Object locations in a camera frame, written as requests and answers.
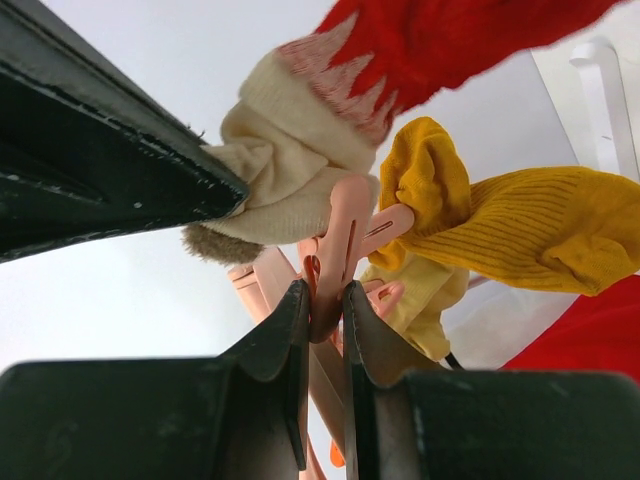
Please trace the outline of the red beige patterned sock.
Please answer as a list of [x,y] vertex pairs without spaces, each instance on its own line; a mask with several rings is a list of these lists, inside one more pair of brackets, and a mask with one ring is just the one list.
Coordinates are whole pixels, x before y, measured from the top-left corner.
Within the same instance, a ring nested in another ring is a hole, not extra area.
[[339,1],[264,56],[207,152],[249,188],[227,218],[183,231],[224,265],[325,232],[342,178],[368,176],[394,119],[511,55],[597,22],[610,0]]

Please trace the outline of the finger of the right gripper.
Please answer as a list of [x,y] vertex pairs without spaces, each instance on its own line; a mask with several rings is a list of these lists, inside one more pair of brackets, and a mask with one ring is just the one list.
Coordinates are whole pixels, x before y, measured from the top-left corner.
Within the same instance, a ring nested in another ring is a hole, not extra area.
[[1,258],[228,216],[247,185],[39,1],[1,5]]

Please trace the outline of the mustard yellow sock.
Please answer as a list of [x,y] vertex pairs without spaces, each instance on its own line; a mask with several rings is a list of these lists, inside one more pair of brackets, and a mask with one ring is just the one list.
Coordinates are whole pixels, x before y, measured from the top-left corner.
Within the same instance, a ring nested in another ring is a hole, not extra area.
[[512,287],[595,296],[639,270],[639,186],[581,166],[518,170],[472,183],[429,117],[396,134],[380,167],[380,209],[413,226],[369,256],[397,270],[423,257]]

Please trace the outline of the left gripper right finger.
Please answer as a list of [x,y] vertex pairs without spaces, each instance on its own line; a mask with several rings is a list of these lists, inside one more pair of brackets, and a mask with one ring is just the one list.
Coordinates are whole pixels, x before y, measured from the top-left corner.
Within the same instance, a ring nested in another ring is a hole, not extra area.
[[635,479],[639,389],[617,374],[448,370],[343,294],[350,479]]

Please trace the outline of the pink round clip hanger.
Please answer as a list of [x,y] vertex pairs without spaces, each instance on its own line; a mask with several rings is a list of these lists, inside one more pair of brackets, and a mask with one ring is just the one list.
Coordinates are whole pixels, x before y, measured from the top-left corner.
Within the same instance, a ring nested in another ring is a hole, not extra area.
[[381,319],[395,285],[354,281],[358,261],[406,231],[403,208],[372,215],[366,181],[339,181],[325,234],[298,246],[295,270],[269,249],[230,276],[257,326],[235,346],[218,479],[317,479],[307,436],[314,401],[351,479],[416,479],[417,435],[404,377],[422,358]]

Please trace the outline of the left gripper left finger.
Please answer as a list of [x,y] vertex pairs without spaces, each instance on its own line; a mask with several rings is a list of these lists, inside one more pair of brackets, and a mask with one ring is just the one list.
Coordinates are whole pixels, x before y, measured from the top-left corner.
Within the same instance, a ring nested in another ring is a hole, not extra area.
[[294,479],[309,294],[216,357],[27,362],[1,377],[5,479]]

